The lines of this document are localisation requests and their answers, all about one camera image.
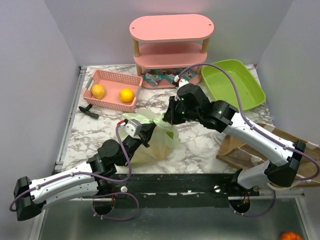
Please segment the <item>cherry mint candy packet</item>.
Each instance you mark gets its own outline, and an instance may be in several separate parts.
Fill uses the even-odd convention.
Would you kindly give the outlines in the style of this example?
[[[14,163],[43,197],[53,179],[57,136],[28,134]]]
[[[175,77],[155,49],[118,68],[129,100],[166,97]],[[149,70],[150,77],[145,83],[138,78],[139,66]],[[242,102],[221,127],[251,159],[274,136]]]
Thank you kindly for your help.
[[[156,87],[165,77],[165,74],[159,69],[148,69],[142,73],[142,78],[153,87]]]

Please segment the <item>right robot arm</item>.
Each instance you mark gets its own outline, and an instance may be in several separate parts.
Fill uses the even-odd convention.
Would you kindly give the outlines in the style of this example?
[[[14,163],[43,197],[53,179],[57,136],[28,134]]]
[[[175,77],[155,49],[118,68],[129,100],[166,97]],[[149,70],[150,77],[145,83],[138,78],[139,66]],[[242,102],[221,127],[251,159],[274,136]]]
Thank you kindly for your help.
[[[203,90],[192,83],[180,87],[169,97],[163,121],[171,125],[199,122],[209,130],[243,141],[267,158],[262,164],[237,171],[230,183],[230,191],[236,196],[266,183],[291,187],[302,158],[294,151],[304,151],[306,147],[303,142],[288,141],[251,121],[245,122],[236,107],[223,100],[210,101]]]

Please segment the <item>brown paper bag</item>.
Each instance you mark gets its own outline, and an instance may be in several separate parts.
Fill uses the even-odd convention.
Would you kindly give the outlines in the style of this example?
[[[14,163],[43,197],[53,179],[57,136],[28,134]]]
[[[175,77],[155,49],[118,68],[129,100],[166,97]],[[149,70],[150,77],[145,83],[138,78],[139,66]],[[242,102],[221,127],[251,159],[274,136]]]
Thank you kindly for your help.
[[[298,140],[306,144],[305,153],[312,157],[314,160],[320,164],[320,147],[314,143],[302,140],[294,135],[291,135],[281,129],[274,127],[267,123],[257,123],[262,128],[268,130],[269,132],[291,142],[296,142]],[[263,164],[267,158],[254,148],[245,144],[243,141],[226,135],[220,145],[220,149],[216,155],[216,158],[231,167],[238,169],[249,169],[255,167],[259,164]],[[298,174],[302,177],[308,177],[316,173],[317,167],[302,157],[300,161],[300,167],[298,169]],[[301,182],[299,187],[320,187],[320,175],[310,182]]]

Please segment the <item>avocado print plastic bag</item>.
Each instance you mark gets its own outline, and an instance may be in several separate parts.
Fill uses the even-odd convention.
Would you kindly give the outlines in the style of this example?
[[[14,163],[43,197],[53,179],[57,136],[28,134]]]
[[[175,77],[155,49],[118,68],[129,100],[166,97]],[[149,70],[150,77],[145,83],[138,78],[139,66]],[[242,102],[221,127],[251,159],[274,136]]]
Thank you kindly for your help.
[[[127,120],[137,120],[141,124],[154,123],[156,125],[151,139],[150,147],[141,145],[131,159],[131,165],[135,168],[144,164],[164,160],[175,150],[181,139],[176,126],[163,121],[163,115],[154,113],[148,109],[138,109],[136,113],[123,113]]]

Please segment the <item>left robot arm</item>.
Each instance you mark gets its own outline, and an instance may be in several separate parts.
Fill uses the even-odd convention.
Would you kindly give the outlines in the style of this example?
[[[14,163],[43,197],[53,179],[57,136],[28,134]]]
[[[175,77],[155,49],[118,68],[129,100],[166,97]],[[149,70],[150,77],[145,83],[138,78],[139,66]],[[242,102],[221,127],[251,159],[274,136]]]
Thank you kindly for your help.
[[[117,139],[106,140],[87,161],[49,177],[19,178],[9,210],[18,221],[26,221],[59,201],[112,196],[110,183],[122,184],[131,178],[131,159],[140,146],[150,146],[155,128],[155,123],[120,121],[115,129]]]

